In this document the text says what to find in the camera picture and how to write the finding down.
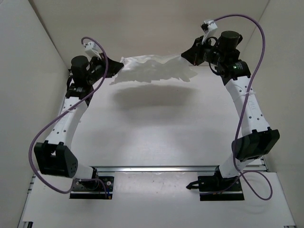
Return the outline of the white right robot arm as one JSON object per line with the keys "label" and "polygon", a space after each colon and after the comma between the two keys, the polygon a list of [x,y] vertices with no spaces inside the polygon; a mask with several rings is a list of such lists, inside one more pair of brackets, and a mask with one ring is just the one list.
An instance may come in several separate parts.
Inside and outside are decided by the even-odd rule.
{"label": "white right robot arm", "polygon": [[215,67],[211,70],[220,76],[229,92],[241,126],[231,144],[232,155],[218,167],[219,175],[213,186],[224,190],[230,179],[238,175],[249,163],[268,154],[280,138],[278,130],[271,129],[258,105],[252,88],[252,75],[247,63],[239,58],[237,45],[242,36],[234,31],[224,31],[219,38],[201,36],[181,56],[194,66],[204,62]]}

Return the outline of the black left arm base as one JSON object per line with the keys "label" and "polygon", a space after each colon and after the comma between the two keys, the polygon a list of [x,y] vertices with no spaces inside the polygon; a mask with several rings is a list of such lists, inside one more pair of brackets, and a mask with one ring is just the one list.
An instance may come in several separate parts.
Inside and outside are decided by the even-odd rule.
{"label": "black left arm base", "polygon": [[69,198],[74,200],[111,200],[114,191],[114,174],[99,174],[100,181],[78,181]]}

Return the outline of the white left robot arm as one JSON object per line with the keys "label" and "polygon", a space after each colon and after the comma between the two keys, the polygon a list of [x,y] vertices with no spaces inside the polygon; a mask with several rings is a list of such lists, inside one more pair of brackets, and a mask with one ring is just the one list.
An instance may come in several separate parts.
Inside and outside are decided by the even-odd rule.
{"label": "white left robot arm", "polygon": [[99,185],[96,170],[81,165],[71,151],[71,143],[84,112],[91,102],[88,94],[93,92],[93,85],[105,76],[111,78],[122,68],[123,63],[110,58],[76,56],[71,60],[70,75],[67,80],[66,95],[61,113],[53,129],[44,142],[36,143],[35,157],[39,170],[44,175],[83,179],[88,189]]}

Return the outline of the white pleated skirt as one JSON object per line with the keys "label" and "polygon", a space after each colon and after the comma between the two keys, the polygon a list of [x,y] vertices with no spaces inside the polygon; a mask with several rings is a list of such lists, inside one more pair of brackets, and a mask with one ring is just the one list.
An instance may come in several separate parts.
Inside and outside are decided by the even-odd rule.
{"label": "white pleated skirt", "polygon": [[123,82],[151,83],[171,78],[189,82],[198,74],[180,54],[122,57],[121,63],[124,67],[115,75],[110,85]]}

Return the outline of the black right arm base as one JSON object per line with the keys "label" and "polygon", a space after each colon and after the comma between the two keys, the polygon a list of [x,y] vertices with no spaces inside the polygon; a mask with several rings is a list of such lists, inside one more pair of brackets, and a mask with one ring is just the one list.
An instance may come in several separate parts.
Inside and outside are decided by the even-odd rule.
{"label": "black right arm base", "polygon": [[212,176],[198,176],[186,189],[198,189],[200,201],[245,200],[239,177],[223,178],[219,171],[215,171]]}

